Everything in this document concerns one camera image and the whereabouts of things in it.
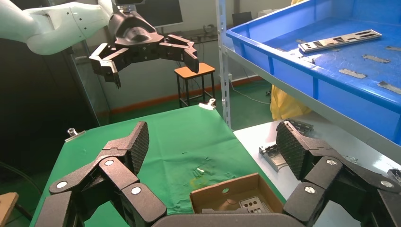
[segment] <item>yellow plastic sheet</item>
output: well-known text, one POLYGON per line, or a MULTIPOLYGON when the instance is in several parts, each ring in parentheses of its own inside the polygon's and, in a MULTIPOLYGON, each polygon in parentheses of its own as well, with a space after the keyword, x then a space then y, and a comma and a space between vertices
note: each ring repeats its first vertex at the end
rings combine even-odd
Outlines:
MULTIPOLYGON (((291 5, 302 2, 303 0, 292 0, 291 5)), ((305 106, 292 96, 280 90, 276 86, 271 88, 270 111, 275 121, 295 117, 311 112, 309 107, 305 106)))

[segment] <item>green cloth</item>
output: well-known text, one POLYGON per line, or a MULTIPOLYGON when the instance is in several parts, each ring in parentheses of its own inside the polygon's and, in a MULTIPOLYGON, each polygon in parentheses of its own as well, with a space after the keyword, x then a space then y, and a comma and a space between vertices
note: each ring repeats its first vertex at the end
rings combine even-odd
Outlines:
MULTIPOLYGON (((54 181, 93 161, 109 140, 127 136, 138 121, 148 123, 150 136, 148 154, 138 177, 167 206, 168 214, 192 213, 189 194, 196 189, 256 172, 285 202, 218 112, 191 106, 91 129, 65 143, 31 226, 54 181)), ((127 225, 108 202, 96 210, 86 226, 127 225)))

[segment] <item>robotic arm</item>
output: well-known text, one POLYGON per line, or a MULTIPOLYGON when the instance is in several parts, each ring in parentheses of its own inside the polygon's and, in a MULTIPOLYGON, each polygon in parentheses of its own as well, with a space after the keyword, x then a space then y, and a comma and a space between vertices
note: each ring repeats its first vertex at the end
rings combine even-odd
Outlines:
POLYGON ((154 59, 183 61, 199 71, 194 43, 156 29, 134 11, 145 0, 98 0, 98 5, 70 2, 58 6, 21 10, 10 0, 0 0, 0 38, 26 43, 40 55, 60 52, 92 36, 104 26, 114 45, 101 44, 90 57, 93 70, 121 87, 118 71, 131 63, 154 59))

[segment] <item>blue plastic tray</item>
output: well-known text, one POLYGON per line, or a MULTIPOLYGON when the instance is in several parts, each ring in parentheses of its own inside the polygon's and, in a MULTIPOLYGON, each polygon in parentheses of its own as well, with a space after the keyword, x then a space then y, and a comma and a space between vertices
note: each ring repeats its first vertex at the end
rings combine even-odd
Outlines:
POLYGON ((227 31, 235 52, 283 82, 319 100, 389 140, 401 143, 401 0, 307 0, 227 31), (294 57, 297 40, 306 42, 373 29, 381 39, 294 57), (384 64, 362 56, 391 60, 384 64), (340 73, 366 74, 358 79, 340 73))

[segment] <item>cardboard box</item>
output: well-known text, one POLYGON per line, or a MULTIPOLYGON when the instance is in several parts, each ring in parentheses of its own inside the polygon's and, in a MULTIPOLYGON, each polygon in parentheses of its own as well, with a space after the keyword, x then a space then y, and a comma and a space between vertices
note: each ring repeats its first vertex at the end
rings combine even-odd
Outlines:
MULTIPOLYGON (((269 212, 281 213, 283 211, 283 203, 259 174, 224 181, 198 189, 190 194, 192 209, 197 214, 202 213, 203 209, 237 210, 241 208, 241 201, 255 196, 259 198, 263 207, 267 208, 269 212)), ((257 202, 254 201, 254 203, 255 205, 246 205, 247 208, 249 210, 251 207, 257 208, 257 202)))

